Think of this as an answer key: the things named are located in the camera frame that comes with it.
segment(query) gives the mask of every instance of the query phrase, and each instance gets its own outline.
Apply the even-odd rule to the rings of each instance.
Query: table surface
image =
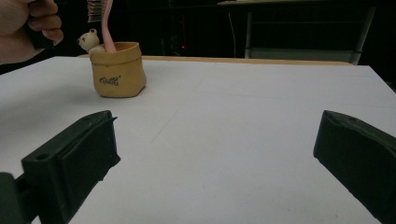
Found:
[[[87,58],[0,76],[0,171],[22,174],[24,156],[110,110],[121,162],[71,223],[379,223],[313,157],[323,110],[396,136],[396,95],[370,67],[143,64],[127,99],[98,96]]]

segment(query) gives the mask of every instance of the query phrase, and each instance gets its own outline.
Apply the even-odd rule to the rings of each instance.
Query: dark background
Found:
[[[345,0],[322,6],[289,4],[281,7],[219,7],[217,2],[220,1],[115,0],[109,21],[110,33],[115,41],[139,42],[144,55],[244,58],[247,14],[253,11],[254,20],[263,23],[253,25],[252,47],[353,49],[367,8],[374,3],[375,17],[360,64],[370,65],[385,81],[396,85],[396,6],[392,1],[361,1],[370,4],[356,5],[346,4]],[[86,1],[68,0],[60,4],[58,14],[63,21],[64,41],[26,63],[0,66],[0,74],[52,56],[85,54],[77,39],[91,28],[100,32],[99,22],[87,23],[87,13]]]

